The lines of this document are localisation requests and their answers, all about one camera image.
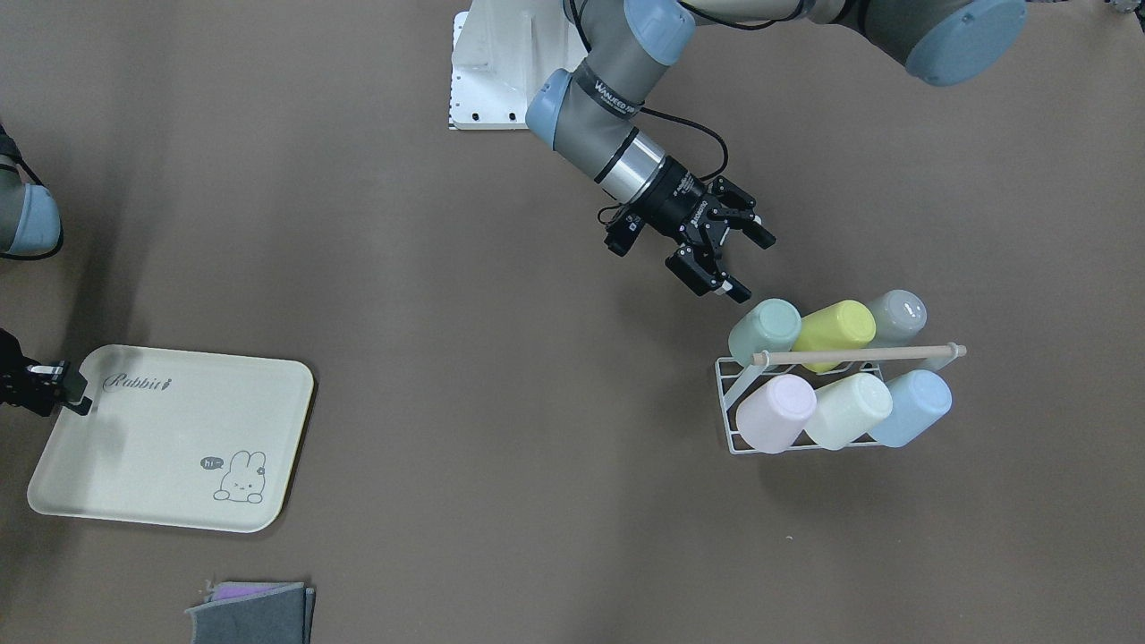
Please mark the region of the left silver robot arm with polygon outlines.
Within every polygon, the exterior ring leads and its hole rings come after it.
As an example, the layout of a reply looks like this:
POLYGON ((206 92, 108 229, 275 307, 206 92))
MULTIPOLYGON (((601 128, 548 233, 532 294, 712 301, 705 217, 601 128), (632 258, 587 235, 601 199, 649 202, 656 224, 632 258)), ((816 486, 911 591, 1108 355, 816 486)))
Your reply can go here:
POLYGON ((1025 1, 564 1, 564 19, 586 47, 529 102, 526 124, 616 204, 606 245, 626 254, 652 228, 672 241, 666 267, 692 292, 744 303, 750 290, 731 274, 722 248, 741 231, 767 249, 774 236, 755 198, 720 173, 698 176, 637 124, 677 64, 698 73, 690 52, 720 53, 733 72, 760 71, 739 45, 769 26, 810 23, 846 29, 935 87, 969 81, 1017 40, 1025 1))

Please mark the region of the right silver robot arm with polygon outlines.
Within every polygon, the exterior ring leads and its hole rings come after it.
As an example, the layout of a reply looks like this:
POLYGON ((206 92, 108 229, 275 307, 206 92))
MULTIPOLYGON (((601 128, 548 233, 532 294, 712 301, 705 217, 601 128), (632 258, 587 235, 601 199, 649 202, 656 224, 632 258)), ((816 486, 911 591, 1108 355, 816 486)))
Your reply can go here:
MULTIPOLYGON (((11 261, 49 259, 62 245, 58 206, 18 144, 1 129, 1 257, 11 261)), ((1 403, 41 417, 58 408, 85 416, 90 411, 86 387, 86 378, 71 362, 37 362, 23 353, 15 335, 1 330, 1 403)))

